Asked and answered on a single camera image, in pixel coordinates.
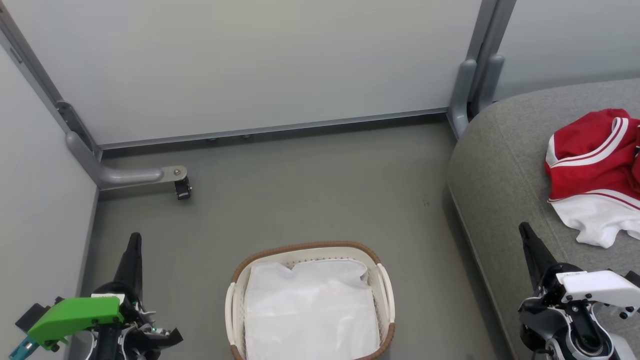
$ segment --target green robot part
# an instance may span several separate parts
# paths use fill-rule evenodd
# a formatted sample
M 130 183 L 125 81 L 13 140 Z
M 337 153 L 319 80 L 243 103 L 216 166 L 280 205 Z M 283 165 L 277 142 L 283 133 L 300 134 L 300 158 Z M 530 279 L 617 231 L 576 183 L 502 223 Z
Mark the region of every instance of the green robot part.
M 51 350 L 59 341 L 66 344 L 66 336 L 123 319 L 118 297 L 76 297 L 50 308 L 27 334 L 41 347 Z

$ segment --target cable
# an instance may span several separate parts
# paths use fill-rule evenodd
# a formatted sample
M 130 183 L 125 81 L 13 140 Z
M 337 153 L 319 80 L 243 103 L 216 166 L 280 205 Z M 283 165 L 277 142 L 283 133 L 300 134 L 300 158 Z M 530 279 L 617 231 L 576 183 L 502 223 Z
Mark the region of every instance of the cable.
M 536 355 L 539 355 L 539 354 L 550 355 L 550 354 L 553 354 L 553 353 L 551 351 L 545 349 L 545 348 L 539 348 L 539 349 L 537 349 L 536 351 L 533 352 L 533 355 L 531 356 L 531 360 L 536 360 Z

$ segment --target basket handle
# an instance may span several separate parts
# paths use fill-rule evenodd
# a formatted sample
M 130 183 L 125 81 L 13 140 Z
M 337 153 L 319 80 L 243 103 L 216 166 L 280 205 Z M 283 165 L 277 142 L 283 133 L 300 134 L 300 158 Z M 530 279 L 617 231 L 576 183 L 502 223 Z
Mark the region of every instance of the basket handle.
M 229 285 L 229 289 L 227 289 L 227 298 L 225 299 L 225 326 L 227 327 L 227 339 L 229 340 L 229 344 L 231 344 L 231 346 L 234 346 L 236 344 L 236 340 L 234 339 L 234 314 L 232 307 L 235 287 L 236 284 L 234 282 Z
M 387 292 L 387 301 L 389 305 L 389 322 L 396 322 L 396 301 L 394 300 L 394 290 L 391 287 L 391 279 L 389 279 L 389 274 L 387 273 L 387 269 L 381 264 L 378 263 L 378 268 L 380 268 L 380 272 L 382 273 L 382 281 L 385 283 L 385 290 Z

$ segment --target white wall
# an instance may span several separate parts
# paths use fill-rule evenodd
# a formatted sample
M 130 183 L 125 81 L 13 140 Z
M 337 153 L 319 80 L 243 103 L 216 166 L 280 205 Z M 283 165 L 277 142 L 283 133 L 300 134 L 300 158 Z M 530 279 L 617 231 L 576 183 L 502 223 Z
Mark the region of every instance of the white wall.
M 481 0 L 4 0 L 99 144 L 449 105 Z
M 64 139 L 45 104 L 0 47 L 4 358 L 24 339 L 14 323 L 31 305 L 53 305 L 57 296 L 73 297 L 78 290 L 96 187 Z M 61 359 L 61 347 L 56 354 L 38 349 L 30 359 Z
M 554 86 L 640 77 L 640 1 L 517 0 L 495 100 Z

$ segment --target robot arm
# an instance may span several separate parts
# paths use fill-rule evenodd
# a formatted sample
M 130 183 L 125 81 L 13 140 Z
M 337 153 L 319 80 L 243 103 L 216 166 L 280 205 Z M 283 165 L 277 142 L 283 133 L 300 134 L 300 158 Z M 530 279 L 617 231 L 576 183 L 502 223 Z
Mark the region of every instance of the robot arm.
M 177 329 L 156 327 L 153 311 L 142 304 L 142 237 L 131 234 L 113 281 L 91 297 L 57 298 L 52 307 L 35 304 L 16 326 L 27 338 L 9 355 L 23 360 L 38 347 L 56 352 L 58 342 L 79 331 L 90 331 L 92 347 L 87 360 L 156 360 L 164 348 L 182 341 Z
M 520 224 L 520 234 L 534 289 L 518 310 L 525 345 L 553 360 L 635 360 L 624 339 L 600 326 L 594 306 L 620 307 L 622 319 L 631 317 L 640 307 L 640 277 L 558 263 L 529 224 Z

